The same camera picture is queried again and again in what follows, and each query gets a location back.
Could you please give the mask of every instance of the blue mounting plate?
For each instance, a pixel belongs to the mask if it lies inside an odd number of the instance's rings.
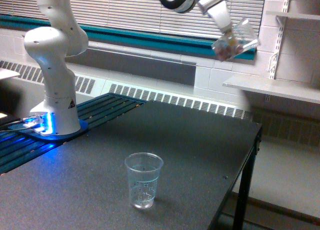
[[[20,130],[17,132],[20,134],[23,134],[25,136],[31,137],[33,139],[41,140],[41,141],[45,141],[45,142],[50,142],[50,143],[52,143],[52,142],[67,142],[67,141],[70,141],[71,139],[74,139],[74,138],[76,138],[76,137],[78,137],[88,131],[89,125],[86,121],[79,119],[79,123],[80,123],[80,130],[76,131],[74,133],[71,133],[71,134],[67,134],[67,135],[42,136],[39,133],[33,131],[32,129]],[[22,129],[22,128],[24,128],[23,123],[14,124],[9,127],[10,130]]]

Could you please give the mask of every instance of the cable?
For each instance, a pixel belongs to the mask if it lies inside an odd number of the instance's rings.
[[[10,133],[10,132],[18,132],[22,130],[27,130],[27,129],[32,129],[35,126],[30,126],[30,127],[24,127],[24,128],[17,128],[17,129],[12,129],[12,130],[1,130],[0,133]]]
[[[22,123],[22,122],[23,122],[22,120],[9,122],[9,123],[6,123],[6,124],[1,125],[1,126],[0,126],[0,129],[2,129],[2,128],[4,128],[4,127],[11,126],[12,124],[19,124],[19,123]]]

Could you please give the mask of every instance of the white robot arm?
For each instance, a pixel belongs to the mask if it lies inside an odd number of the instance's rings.
[[[212,17],[223,33],[232,24],[225,0],[160,0],[178,13],[190,11],[197,3],[203,14]],[[75,74],[69,70],[65,57],[76,56],[88,47],[88,36],[77,24],[70,0],[37,0],[51,27],[30,30],[24,38],[28,54],[41,67],[44,77],[44,101],[34,107],[32,115],[44,116],[40,127],[33,130],[42,136],[65,136],[80,130],[76,106]],[[32,127],[38,122],[26,123]]]
[[[160,2],[177,13],[187,13],[198,4],[204,15],[208,14],[214,19],[221,32],[227,33],[232,30],[226,0],[160,0]]]
[[[31,115],[44,116],[35,132],[43,136],[69,135],[80,130],[76,107],[75,74],[66,66],[65,57],[75,56],[88,47],[88,36],[77,24],[70,0],[37,0],[51,27],[30,30],[24,38],[28,54],[41,67],[44,77],[44,101]],[[35,122],[26,124],[32,127]]]

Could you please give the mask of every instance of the blue led light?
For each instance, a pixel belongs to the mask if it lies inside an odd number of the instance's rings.
[[[46,133],[52,134],[54,132],[53,121],[51,113],[46,114]]]

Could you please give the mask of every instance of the warning label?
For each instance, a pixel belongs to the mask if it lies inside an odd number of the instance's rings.
[[[74,102],[74,100],[72,99],[71,102],[70,102],[70,105],[69,105],[68,109],[72,109],[72,108],[74,108],[75,106],[76,106],[76,105],[75,105],[75,102]]]

